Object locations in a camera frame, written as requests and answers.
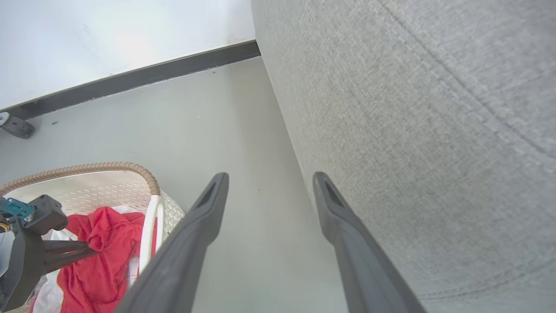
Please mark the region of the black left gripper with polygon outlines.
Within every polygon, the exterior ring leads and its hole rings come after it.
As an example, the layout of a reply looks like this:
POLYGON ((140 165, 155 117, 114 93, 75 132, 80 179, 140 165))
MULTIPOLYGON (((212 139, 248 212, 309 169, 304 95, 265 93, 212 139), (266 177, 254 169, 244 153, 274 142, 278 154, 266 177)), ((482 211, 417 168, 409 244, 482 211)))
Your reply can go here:
POLYGON ((1 276, 2 312, 24 305, 43 274, 47 275, 98 253, 79 240, 43 241, 40 234, 26 229, 19 219, 13 220, 13 226, 15 238, 7 270, 1 276))

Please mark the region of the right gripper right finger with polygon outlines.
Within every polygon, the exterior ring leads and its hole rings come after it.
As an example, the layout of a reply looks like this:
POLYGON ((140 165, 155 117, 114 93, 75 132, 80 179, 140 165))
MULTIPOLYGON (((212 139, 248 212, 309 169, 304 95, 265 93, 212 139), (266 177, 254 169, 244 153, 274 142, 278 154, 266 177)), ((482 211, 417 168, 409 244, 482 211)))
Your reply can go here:
POLYGON ((335 249, 350 313, 423 313, 413 291, 324 172, 312 178, 318 219, 335 249))

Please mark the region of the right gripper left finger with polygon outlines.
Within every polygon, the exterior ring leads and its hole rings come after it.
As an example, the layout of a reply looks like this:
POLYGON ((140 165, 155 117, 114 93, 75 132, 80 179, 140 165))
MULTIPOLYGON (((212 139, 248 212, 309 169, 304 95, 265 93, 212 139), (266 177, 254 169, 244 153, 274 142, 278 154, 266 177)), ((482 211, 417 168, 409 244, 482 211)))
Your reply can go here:
POLYGON ((217 173, 139 275, 117 313, 190 313, 208 246, 217 238, 230 177, 217 173))

